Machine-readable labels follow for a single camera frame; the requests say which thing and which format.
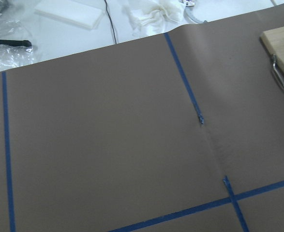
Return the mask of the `white folded paper stack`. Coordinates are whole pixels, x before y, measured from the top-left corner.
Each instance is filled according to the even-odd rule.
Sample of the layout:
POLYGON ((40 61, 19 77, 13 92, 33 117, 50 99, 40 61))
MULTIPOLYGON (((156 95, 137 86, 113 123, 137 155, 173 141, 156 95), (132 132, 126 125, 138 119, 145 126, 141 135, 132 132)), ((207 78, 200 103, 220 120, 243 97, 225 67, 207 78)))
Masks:
POLYGON ((102 9, 75 0, 41 0, 36 6, 38 14, 86 29, 93 29, 101 20, 102 9))

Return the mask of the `white crumpled cloth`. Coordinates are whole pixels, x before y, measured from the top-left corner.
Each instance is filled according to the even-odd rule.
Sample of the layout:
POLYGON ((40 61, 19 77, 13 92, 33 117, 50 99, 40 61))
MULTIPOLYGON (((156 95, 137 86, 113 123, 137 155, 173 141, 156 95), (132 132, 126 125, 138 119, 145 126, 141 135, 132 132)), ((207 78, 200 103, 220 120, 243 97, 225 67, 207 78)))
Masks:
POLYGON ((167 23, 179 24, 185 4, 179 0, 130 0, 123 7, 135 37, 164 33, 167 23))

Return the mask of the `clear plastic bag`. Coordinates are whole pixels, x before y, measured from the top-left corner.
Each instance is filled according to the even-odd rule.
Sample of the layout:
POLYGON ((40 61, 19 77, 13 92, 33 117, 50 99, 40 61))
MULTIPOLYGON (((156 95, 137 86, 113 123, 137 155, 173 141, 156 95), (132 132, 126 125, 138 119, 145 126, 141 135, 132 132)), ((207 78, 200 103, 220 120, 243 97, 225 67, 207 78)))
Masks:
POLYGON ((32 35, 23 21, 25 13, 24 3, 0 0, 0 72, 36 61, 32 35))

